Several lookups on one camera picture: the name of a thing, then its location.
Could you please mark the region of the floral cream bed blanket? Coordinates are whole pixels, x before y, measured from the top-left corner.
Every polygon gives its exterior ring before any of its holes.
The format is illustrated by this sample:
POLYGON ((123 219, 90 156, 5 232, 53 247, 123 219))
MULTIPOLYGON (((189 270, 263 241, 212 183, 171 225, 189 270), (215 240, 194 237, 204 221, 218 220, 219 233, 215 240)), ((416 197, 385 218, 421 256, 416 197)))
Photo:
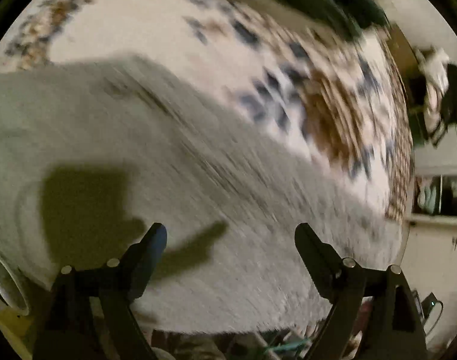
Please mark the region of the floral cream bed blanket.
POLYGON ((29 0, 0 40, 0 73, 142 55, 399 222, 412 139, 387 37, 344 41, 275 0, 29 0))

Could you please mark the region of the grey fluffy fleece pant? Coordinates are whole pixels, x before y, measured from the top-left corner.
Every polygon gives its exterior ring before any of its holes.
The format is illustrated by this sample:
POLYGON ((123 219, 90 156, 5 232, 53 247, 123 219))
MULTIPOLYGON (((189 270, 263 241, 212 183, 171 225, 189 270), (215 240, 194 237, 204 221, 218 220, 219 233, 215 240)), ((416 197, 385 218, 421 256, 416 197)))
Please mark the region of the grey fluffy fleece pant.
POLYGON ((147 59, 0 75, 0 254, 50 288, 155 222, 167 249, 134 311, 173 332, 328 314, 294 244, 301 223, 364 267, 387 267, 401 243, 399 225, 147 59))

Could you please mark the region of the white cylindrical tube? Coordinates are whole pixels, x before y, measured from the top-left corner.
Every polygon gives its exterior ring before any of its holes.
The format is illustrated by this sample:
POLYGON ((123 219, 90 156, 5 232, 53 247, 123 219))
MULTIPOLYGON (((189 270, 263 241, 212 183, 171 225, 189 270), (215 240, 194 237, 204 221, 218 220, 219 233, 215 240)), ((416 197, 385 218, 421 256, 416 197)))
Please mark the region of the white cylindrical tube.
POLYGON ((0 295, 8 306, 22 316, 28 316, 31 304, 26 293, 26 282, 20 270, 0 256, 0 295))

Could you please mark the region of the hanging white and black clothes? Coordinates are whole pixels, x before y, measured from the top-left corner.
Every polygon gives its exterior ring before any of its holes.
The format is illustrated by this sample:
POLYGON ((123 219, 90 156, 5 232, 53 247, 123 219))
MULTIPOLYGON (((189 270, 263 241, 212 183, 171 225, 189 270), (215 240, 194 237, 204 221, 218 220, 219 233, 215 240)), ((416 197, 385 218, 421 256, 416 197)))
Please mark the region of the hanging white and black clothes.
POLYGON ((425 141, 438 147, 448 130, 457 127, 457 64, 441 48, 418 49, 416 57, 422 131, 425 141))

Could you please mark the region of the white shelf unit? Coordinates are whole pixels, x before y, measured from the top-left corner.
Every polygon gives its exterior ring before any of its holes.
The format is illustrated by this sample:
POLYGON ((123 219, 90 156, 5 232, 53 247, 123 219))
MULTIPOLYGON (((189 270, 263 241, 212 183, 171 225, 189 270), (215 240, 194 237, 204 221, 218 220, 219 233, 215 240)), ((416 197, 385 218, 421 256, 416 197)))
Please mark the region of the white shelf unit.
POLYGON ((457 227, 457 149, 415 151, 406 220, 457 227))

